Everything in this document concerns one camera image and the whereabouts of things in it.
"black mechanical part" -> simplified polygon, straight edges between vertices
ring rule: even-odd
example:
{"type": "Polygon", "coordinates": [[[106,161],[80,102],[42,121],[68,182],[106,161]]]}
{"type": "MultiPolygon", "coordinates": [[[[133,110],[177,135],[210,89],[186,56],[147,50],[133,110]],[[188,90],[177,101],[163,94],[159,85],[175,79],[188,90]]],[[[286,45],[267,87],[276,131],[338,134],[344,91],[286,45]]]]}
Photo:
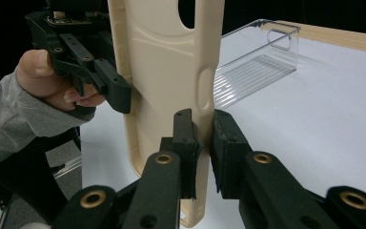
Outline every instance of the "black mechanical part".
{"type": "Polygon", "coordinates": [[[366,193],[352,187],[330,188],[324,209],[342,228],[366,228],[366,193]]]}
{"type": "Polygon", "coordinates": [[[173,152],[151,155],[138,181],[123,229],[178,228],[180,158],[173,152]]]}
{"type": "Polygon", "coordinates": [[[52,229],[105,229],[118,221],[114,204],[116,192],[106,186],[93,185],[70,199],[56,218],[52,229]]]}
{"type": "MultiPolygon", "coordinates": [[[[132,89],[116,70],[109,18],[99,13],[87,17],[90,23],[65,26],[49,23],[50,18],[48,11],[26,15],[33,46],[49,52],[55,73],[72,77],[79,94],[84,95],[85,84],[92,84],[114,110],[128,114],[132,89]]],[[[95,108],[76,106],[76,111],[86,115],[95,108]]]]}
{"type": "MultiPolygon", "coordinates": [[[[260,209],[259,215],[268,221],[269,228],[338,228],[277,157],[265,152],[249,152],[242,168],[244,185],[248,185],[251,192],[243,193],[239,200],[240,211],[260,209]],[[256,206],[242,202],[243,198],[249,199],[247,195],[254,196],[256,206]]],[[[254,215],[246,215],[246,218],[252,217],[254,215]]],[[[256,224],[247,228],[261,227],[256,224]]]]}
{"type": "Polygon", "coordinates": [[[180,157],[181,198],[196,198],[197,161],[203,147],[196,139],[195,128],[192,110],[179,111],[173,116],[173,137],[161,140],[160,150],[173,151],[180,157]]]}
{"type": "Polygon", "coordinates": [[[100,0],[79,0],[77,4],[64,0],[46,0],[46,2],[53,11],[98,11],[101,5],[100,0]]]}
{"type": "Polygon", "coordinates": [[[216,110],[211,158],[217,190],[223,198],[239,197],[246,228],[366,228],[366,193],[341,186],[322,198],[277,157],[247,144],[232,116],[216,110]]]}
{"type": "Polygon", "coordinates": [[[238,165],[251,150],[233,117],[215,110],[210,154],[216,191],[220,191],[223,198],[239,199],[243,175],[238,165]]]}
{"type": "Polygon", "coordinates": [[[139,180],[119,192],[93,185],[76,193],[52,229],[178,228],[180,159],[173,152],[151,155],[139,180]]]}

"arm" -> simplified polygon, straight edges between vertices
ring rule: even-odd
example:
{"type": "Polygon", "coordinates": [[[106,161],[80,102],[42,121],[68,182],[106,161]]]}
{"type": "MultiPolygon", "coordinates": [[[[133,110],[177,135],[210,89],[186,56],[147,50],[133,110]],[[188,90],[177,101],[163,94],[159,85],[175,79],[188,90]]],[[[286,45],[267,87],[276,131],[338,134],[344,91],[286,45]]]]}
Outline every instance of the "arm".
{"type": "Polygon", "coordinates": [[[73,111],[75,102],[97,106],[104,98],[93,88],[86,92],[79,96],[53,73],[46,51],[25,52],[15,72],[0,81],[0,152],[18,152],[36,136],[59,135],[91,120],[94,114],[73,111]]]}

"clear plastic container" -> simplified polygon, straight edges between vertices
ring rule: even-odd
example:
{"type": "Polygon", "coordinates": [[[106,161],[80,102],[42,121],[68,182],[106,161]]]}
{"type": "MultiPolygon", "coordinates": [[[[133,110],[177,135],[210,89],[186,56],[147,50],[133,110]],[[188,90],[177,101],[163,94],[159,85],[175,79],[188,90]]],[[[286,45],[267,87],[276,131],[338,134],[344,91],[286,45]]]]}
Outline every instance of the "clear plastic container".
{"type": "Polygon", "coordinates": [[[295,71],[300,29],[259,19],[222,36],[215,107],[223,110],[295,71]]]}

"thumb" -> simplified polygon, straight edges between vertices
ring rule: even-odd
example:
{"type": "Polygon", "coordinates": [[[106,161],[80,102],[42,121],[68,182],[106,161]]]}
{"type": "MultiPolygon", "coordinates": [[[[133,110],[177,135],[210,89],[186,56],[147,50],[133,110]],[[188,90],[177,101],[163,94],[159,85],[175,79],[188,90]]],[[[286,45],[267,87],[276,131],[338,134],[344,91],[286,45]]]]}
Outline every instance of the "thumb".
{"type": "Polygon", "coordinates": [[[19,75],[27,79],[35,79],[53,75],[51,60],[46,50],[26,51],[19,60],[19,75]]]}

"brass screw hole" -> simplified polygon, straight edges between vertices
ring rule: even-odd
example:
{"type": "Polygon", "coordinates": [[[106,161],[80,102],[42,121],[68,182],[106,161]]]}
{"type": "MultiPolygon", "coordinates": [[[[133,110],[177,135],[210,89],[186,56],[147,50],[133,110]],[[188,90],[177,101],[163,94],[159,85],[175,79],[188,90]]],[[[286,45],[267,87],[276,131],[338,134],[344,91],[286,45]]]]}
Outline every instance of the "brass screw hole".
{"type": "Polygon", "coordinates": [[[157,156],[155,161],[158,162],[159,164],[169,164],[172,161],[172,157],[169,155],[161,155],[157,156]]]}
{"type": "Polygon", "coordinates": [[[263,154],[255,155],[254,160],[262,164],[269,164],[272,162],[272,158],[270,156],[263,154]]]}
{"type": "Polygon", "coordinates": [[[83,208],[94,208],[102,204],[106,199],[106,193],[102,190],[93,190],[81,198],[83,208]]]}
{"type": "Polygon", "coordinates": [[[360,210],[366,210],[366,198],[363,195],[345,191],[340,193],[340,198],[349,206],[360,210]]]}

